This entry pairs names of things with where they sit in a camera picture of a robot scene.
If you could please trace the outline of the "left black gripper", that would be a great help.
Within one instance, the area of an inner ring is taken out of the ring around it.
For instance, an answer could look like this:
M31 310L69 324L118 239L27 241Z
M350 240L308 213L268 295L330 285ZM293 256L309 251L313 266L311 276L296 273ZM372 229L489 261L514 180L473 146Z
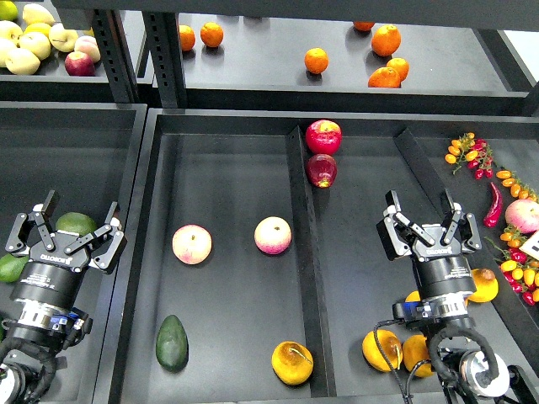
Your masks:
M5 245L5 251L17 257L29 255L28 263L44 264L83 277L91 268L111 274L127 243L116 201L110 205L104 224L86 236L57 231L53 236L50 218L58 203L58 193L51 190L30 213L18 213ZM36 227L41 242L27 244Z

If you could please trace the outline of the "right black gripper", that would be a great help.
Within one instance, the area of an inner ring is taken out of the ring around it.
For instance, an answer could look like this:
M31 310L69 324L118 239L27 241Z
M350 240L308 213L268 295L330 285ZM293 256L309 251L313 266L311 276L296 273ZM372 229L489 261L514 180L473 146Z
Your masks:
M439 258L456 257L482 249L478 224L473 213L466 213L445 188L440 194L444 220L442 225L420 226L403 214L398 194L385 195L387 208L376 224L378 236L389 260L412 255L418 263Z

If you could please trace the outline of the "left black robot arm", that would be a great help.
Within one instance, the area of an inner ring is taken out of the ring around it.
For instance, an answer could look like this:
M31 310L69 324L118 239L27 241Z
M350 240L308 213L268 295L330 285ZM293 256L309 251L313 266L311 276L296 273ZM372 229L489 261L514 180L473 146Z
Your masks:
M22 311L1 341L3 403L36 403L49 390L59 353L92 329L92 318L75 306L84 275L90 268L112 273L127 243L117 202L102 226L79 234L51 227L58 200L52 190L32 211L17 214L6 242L7 253L27 261L10 295Z

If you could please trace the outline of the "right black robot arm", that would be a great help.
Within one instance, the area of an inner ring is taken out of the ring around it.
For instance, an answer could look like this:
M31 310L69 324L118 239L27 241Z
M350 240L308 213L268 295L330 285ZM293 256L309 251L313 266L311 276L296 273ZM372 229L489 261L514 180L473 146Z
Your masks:
M395 191L385 199L376 229L389 260L410 258L419 292L417 302L394 304L389 320L426 338L429 357L413 369L429 365L448 403L536 403L538 393L524 370L507 365L468 314L466 300L476 287L466 255L482 247L474 214L464 212L444 190L444 220L420 225L403 213Z

